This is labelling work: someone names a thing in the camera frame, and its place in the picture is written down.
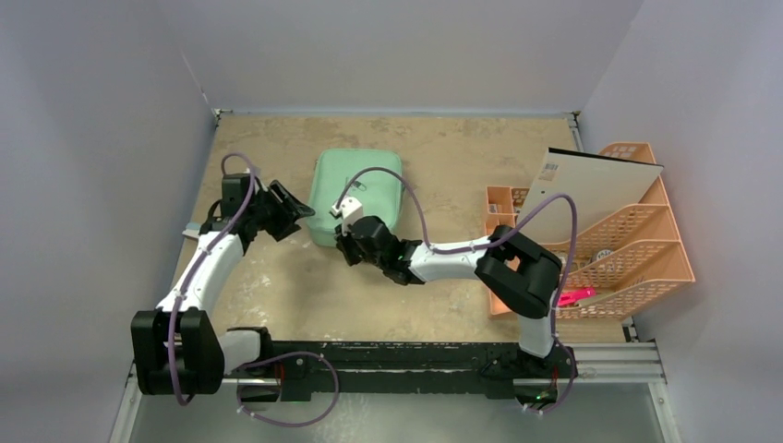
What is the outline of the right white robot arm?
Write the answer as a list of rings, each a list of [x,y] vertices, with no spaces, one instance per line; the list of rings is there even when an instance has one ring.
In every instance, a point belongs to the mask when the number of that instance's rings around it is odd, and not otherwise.
[[[377,216],[334,228],[336,247],[348,265],[368,263],[400,285],[441,280],[481,281],[521,327],[518,362],[539,376],[555,361],[553,301],[560,289],[560,258],[508,225],[468,242],[425,245],[400,239]]]

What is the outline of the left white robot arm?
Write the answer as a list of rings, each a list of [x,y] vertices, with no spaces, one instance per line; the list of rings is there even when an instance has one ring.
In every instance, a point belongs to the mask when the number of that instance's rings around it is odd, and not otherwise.
[[[210,314],[259,233],[280,242],[315,211],[278,181],[265,185],[252,173],[224,176],[221,189],[180,279],[155,308],[131,320],[139,389],[146,395],[173,395],[187,404],[196,395],[215,393],[236,369],[265,377],[274,368],[266,328],[238,327],[219,336]]]

